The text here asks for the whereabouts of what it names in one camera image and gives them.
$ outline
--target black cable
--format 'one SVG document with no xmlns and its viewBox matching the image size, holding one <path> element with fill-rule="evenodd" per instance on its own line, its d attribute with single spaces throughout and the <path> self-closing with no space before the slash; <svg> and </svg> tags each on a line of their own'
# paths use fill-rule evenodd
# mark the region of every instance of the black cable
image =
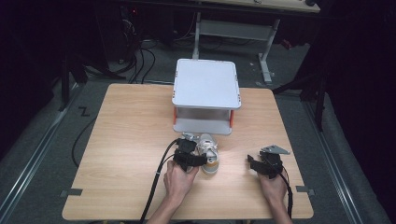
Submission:
<svg viewBox="0 0 396 224">
<path fill-rule="evenodd" d="M 85 130 L 87 130 L 87 128 L 90 127 L 90 125 L 91 125 L 96 119 L 97 119 L 97 116 L 96 116 L 93 120 L 91 120 L 91 121 L 85 126 L 85 128 L 79 133 L 78 137 L 76 138 L 76 140 L 75 140 L 75 142 L 74 142 L 74 144 L 73 144 L 73 147 L 72 147 L 72 160 L 73 160 L 73 163 L 77 166 L 77 168 L 79 167 L 79 164 L 77 163 L 76 158 L 75 158 L 75 150 L 76 150 L 77 142 L 78 142 L 79 138 L 82 136 L 82 134 L 85 132 Z"/>
<path fill-rule="evenodd" d="M 150 194 L 149 194 L 149 196 L 148 196 L 148 201 L 147 201 L 147 203 L 146 203 L 145 210 L 143 211 L 142 217 L 140 218 L 140 221 L 139 221 L 139 223 L 141 223 L 141 224 L 143 224 L 143 222 L 145 221 L 146 214 L 148 213 L 149 206 L 150 206 L 151 201 L 152 201 L 152 198 L 153 198 L 153 196 L 154 196 L 155 188 L 157 187 L 158 178 L 160 178 L 161 169 L 163 168 L 163 164 L 164 164 L 164 161 L 165 161 L 166 154 L 168 153 L 169 149 L 170 149 L 177 141 L 178 141 L 178 139 L 173 140 L 173 141 L 171 142 L 171 144 L 169 144 L 169 146 L 168 146 L 168 148 L 165 150 L 165 152 L 163 153 L 163 158 L 161 159 L 160 165 L 158 166 L 158 169 L 157 169 L 157 173 L 155 174 L 155 177 L 154 177 L 154 181 L 152 182 L 151 192 L 150 192 Z"/>
<path fill-rule="evenodd" d="M 137 80 L 137 77 L 139 76 L 139 73 L 142 71 L 143 66 L 145 65 L 145 56 L 143 55 L 143 50 L 139 49 L 139 52 L 140 52 L 140 55 L 142 56 L 142 65 L 140 66 L 139 71 L 134 75 L 134 77 L 129 80 L 130 84 L 134 83 Z"/>
<path fill-rule="evenodd" d="M 143 75 L 142 81 L 141 81 L 140 84 L 143 84 L 143 82 L 145 81 L 146 76 L 148 75 L 149 71 L 151 71 L 151 68 L 152 68 L 152 67 L 154 66 L 154 64 L 155 64 L 155 55 L 154 55 L 154 53 L 151 52 L 151 51 L 148 50 L 148 49 L 142 49 L 142 50 L 145 50 L 145 51 L 147 51 L 148 53 L 151 54 L 151 56 L 152 56 L 152 64 L 151 64 L 151 67 L 148 69 L 148 71 L 145 73 L 145 75 Z"/>
</svg>

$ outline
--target cable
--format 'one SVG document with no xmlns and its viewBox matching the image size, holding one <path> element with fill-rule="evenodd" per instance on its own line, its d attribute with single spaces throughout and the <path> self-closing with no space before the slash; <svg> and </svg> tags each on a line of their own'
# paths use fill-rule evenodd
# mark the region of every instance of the cable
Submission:
<svg viewBox="0 0 396 224">
<path fill-rule="evenodd" d="M 132 84 L 136 81 L 137 83 L 137 77 L 139 76 L 139 73 L 142 71 L 143 66 L 145 65 L 145 56 L 143 55 L 142 49 L 139 49 L 140 55 L 142 56 L 142 65 L 140 66 L 140 69 L 137 73 L 135 73 L 134 76 L 132 76 L 129 80 L 129 84 Z"/>
<path fill-rule="evenodd" d="M 191 20 L 190 28 L 189 28 L 189 30 L 187 31 L 187 33 L 184 34 L 181 38 L 174 39 L 174 41 L 183 40 L 183 39 L 188 39 L 188 38 L 191 38 L 192 36 L 194 36 L 194 35 L 191 35 L 191 36 L 187 36 L 187 35 L 191 32 L 192 26 L 194 25 L 195 16 L 196 16 L 196 12 L 194 12 L 194 14 L 192 15 L 192 20 Z"/>
<path fill-rule="evenodd" d="M 154 181 L 152 182 L 151 192 L 150 192 L 150 194 L 149 194 L 149 196 L 148 196 L 148 201 L 147 201 L 147 203 L 146 203 L 145 210 L 143 211 L 142 217 L 140 218 L 140 221 L 139 221 L 139 223 L 141 223 L 141 224 L 143 224 L 143 222 L 145 221 L 146 214 L 148 213 L 149 206 L 150 206 L 151 201 L 152 201 L 152 198 L 153 198 L 153 196 L 154 196 L 155 188 L 157 187 L 158 178 L 160 177 L 161 169 L 163 168 L 163 164 L 164 164 L 164 162 L 165 162 L 166 154 L 168 153 L 169 149 L 170 149 L 175 143 L 177 143 L 177 141 L 178 141 L 178 139 L 173 140 L 173 141 L 171 142 L 171 144 L 169 144 L 169 146 L 166 148 L 165 152 L 163 153 L 163 158 L 161 159 L 160 165 L 158 166 L 157 172 L 156 172 L 155 177 L 154 177 Z"/>
<path fill-rule="evenodd" d="M 150 54 L 152 55 L 152 60 L 153 60 L 153 61 L 152 61 L 151 67 L 148 69 L 148 71 L 145 73 L 145 75 L 143 75 L 142 81 L 141 81 L 140 84 L 143 84 L 143 82 L 145 81 L 146 76 L 148 75 L 149 71 L 151 70 L 151 68 L 152 68 L 152 67 L 154 66 L 154 64 L 155 64 L 155 55 L 154 55 L 154 53 L 151 52 L 151 51 L 148 50 L 148 49 L 142 49 L 142 50 L 145 50 L 145 51 L 147 51 L 148 53 L 150 53 Z"/>
<path fill-rule="evenodd" d="M 73 147 L 72 147 L 72 160 L 73 160 L 73 163 L 77 166 L 77 168 L 79 167 L 79 164 L 77 163 L 76 157 L 75 157 L 76 144 L 77 144 L 79 138 L 80 138 L 80 137 L 82 136 L 82 134 L 85 132 L 85 130 L 87 130 L 87 128 L 90 127 L 90 125 L 91 125 L 96 119 L 97 119 L 97 116 L 96 116 L 93 120 L 91 120 L 91 121 L 85 126 L 85 128 L 79 133 L 78 137 L 76 138 L 76 140 L 75 140 L 75 142 L 74 142 L 74 144 L 73 144 Z"/>
</svg>

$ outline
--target hand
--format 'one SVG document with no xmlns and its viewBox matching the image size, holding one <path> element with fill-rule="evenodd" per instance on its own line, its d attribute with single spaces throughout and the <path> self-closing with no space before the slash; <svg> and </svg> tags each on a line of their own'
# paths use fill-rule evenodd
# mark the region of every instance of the hand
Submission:
<svg viewBox="0 0 396 224">
<path fill-rule="evenodd" d="M 283 202 L 288 187 L 280 175 L 270 179 L 268 175 L 257 173 L 262 184 L 262 193 L 268 203 Z"/>
<path fill-rule="evenodd" d="M 148 224 L 167 224 L 172 215 L 180 207 L 186 195 L 189 193 L 194 178 L 199 171 L 199 167 L 194 167 L 189 173 L 186 173 L 174 161 L 167 163 L 168 170 L 163 176 L 163 182 L 166 187 L 166 195 L 160 206 L 151 216 Z"/>
<path fill-rule="evenodd" d="M 166 197 L 181 203 L 189 193 L 199 167 L 193 167 L 189 173 L 184 172 L 181 167 L 174 161 L 167 163 L 167 172 L 163 176 L 163 182 L 166 187 Z"/>
<path fill-rule="evenodd" d="M 280 175 L 270 179 L 267 175 L 257 173 L 262 184 L 262 193 L 264 198 L 270 205 L 271 213 L 273 214 L 276 223 L 287 224 L 291 223 L 288 211 L 283 199 L 285 198 L 288 187 Z"/>
</svg>

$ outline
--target gray floor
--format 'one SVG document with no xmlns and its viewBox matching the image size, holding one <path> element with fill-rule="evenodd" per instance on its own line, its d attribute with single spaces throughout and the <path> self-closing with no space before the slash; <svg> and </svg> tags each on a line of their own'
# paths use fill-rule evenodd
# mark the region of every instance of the gray floor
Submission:
<svg viewBox="0 0 396 224">
<path fill-rule="evenodd" d="M 300 46 L 290 50 L 273 45 L 268 57 L 269 68 L 273 75 L 273 84 L 265 85 L 258 64 L 257 52 L 260 42 L 237 42 L 218 45 L 204 43 L 201 47 L 202 59 L 213 59 L 235 62 L 240 87 L 273 89 L 294 78 L 294 74 L 302 62 L 309 46 Z M 156 57 L 152 70 L 148 73 L 147 82 L 172 82 L 178 58 L 190 58 L 192 46 L 184 46 L 186 42 L 172 48 L 154 42 L 147 42 L 143 47 L 150 48 Z M 142 74 L 148 71 L 152 58 L 145 53 L 145 66 Z M 118 68 L 116 63 L 111 68 Z M 124 74 L 127 77 L 133 71 Z M 72 185 L 77 167 L 71 159 L 72 147 L 81 131 L 98 114 L 106 93 L 106 88 L 115 80 L 106 77 L 90 76 L 85 86 L 73 91 L 75 100 L 63 113 L 58 111 L 61 106 L 60 85 L 54 88 L 55 97 L 31 121 L 20 139 L 0 162 L 0 202 L 12 201 L 15 207 L 6 208 L 3 203 L 0 223 L 88 223 L 88 221 L 71 222 L 62 218 L 62 210 L 66 198 L 60 197 L 63 190 Z M 377 202 L 369 183 L 356 162 L 347 141 L 342 133 L 332 104 L 326 97 L 323 114 L 323 133 L 318 133 L 312 123 L 310 103 L 302 103 L 298 91 L 285 91 L 276 96 L 282 119 L 284 121 L 291 145 L 295 152 L 300 171 L 307 187 L 312 189 L 310 200 L 314 208 L 314 216 L 309 219 L 294 219 L 295 223 L 390 223 L 384 210 Z M 52 125 L 56 119 L 62 119 L 59 126 Z M 52 127 L 54 135 L 47 146 L 40 145 L 46 131 Z M 82 134 L 76 143 L 76 157 L 81 158 L 84 147 L 89 139 L 92 125 Z M 42 155 L 33 165 L 32 178 L 26 178 L 26 189 L 12 190 L 21 174 L 25 174 L 26 164 L 42 146 Z M 335 161 L 331 166 L 330 159 Z M 342 176 L 340 185 L 337 171 Z M 10 200 L 10 192 L 17 191 L 19 197 Z M 343 203 L 342 197 L 349 197 L 354 206 Z M 356 207 L 355 216 L 350 210 Z M 273 223 L 272 220 L 258 220 L 254 223 Z"/>
</svg>

